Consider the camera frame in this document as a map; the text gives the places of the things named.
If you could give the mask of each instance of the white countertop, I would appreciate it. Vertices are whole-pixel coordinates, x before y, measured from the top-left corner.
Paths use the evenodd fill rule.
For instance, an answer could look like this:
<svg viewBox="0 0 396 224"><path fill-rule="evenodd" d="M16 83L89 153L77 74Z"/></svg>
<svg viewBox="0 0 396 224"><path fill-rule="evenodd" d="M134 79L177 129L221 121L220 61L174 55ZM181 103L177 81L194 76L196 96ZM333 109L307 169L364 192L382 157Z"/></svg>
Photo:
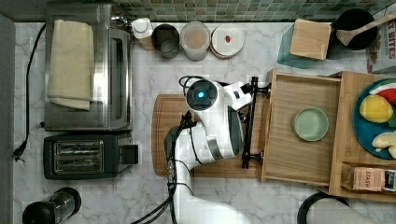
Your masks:
<svg viewBox="0 0 396 224"><path fill-rule="evenodd" d="M71 187L82 197L80 211L64 223L126 224L145 215L167 197L166 180L156 176L151 160L151 117L159 93L181 93L178 79L187 75L209 75L227 82L249 82L252 76L263 81L274 67L282 72L307 75L330 75L342 70L366 72L364 52L342 61L316 63L310 69L298 69L276 63L282 35L291 23L236 23L245 33L242 50L228 60L212 53L200 62L189 61L183 52L165 60L156 52L134 48L134 141L140 145L139 164L114 179L54 181L44 178L42 148L46 133L39 128L44 120L45 33L41 37L30 73L30 138L23 159L14 164L14 222L21 223L23 209L42 201L57 189ZM15 147L24 138L25 70L35 37L42 23L16 23ZM174 24L180 31L184 24ZM209 23L212 31L218 25ZM247 214L252 223L297 223L301 203L317 192L313 187L283 181L256 179L195 178L195 196L228 203ZM348 200L358 212L378 223L396 223L396 204ZM171 223L167 210L154 223Z"/></svg>

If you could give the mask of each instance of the bowl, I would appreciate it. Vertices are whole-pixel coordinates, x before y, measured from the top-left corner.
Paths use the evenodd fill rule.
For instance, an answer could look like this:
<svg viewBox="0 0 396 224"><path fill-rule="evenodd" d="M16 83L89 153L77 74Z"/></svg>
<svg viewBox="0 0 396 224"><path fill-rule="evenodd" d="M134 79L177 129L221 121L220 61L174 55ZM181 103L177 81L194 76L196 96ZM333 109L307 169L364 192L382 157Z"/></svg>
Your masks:
<svg viewBox="0 0 396 224"><path fill-rule="evenodd" d="M292 121L292 128L300 138L314 142L321 139L329 129L326 114L316 107L308 107L300 112Z"/></svg>

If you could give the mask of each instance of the lemon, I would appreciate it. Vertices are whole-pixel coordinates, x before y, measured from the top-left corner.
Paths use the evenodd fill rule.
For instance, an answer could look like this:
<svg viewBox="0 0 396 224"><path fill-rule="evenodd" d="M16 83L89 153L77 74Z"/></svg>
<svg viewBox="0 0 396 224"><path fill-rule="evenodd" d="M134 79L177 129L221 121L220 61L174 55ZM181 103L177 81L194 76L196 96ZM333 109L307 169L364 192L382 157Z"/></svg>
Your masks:
<svg viewBox="0 0 396 224"><path fill-rule="evenodd" d="M361 115L374 123L386 122L392 117L393 109L390 103L382 96L368 95L361 102Z"/></svg>

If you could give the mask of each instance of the toaster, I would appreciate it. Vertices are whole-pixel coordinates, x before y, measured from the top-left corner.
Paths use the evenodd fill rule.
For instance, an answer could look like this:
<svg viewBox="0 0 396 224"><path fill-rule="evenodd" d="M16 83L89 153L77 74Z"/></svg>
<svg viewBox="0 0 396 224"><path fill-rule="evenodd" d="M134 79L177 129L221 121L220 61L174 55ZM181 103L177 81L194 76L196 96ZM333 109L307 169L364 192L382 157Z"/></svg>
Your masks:
<svg viewBox="0 0 396 224"><path fill-rule="evenodd" d="M130 133L67 133L44 139L47 179L112 178L138 163Z"/></svg>

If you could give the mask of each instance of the tile backsplash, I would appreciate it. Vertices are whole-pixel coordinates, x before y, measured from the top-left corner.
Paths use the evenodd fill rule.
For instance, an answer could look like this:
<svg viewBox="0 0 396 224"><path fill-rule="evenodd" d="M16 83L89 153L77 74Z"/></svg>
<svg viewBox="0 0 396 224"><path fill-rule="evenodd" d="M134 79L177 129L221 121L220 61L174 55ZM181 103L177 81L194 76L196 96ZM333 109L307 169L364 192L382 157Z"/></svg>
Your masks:
<svg viewBox="0 0 396 224"><path fill-rule="evenodd" d="M396 0L113 0L130 19L151 21L334 21L357 7L372 14Z"/></svg>

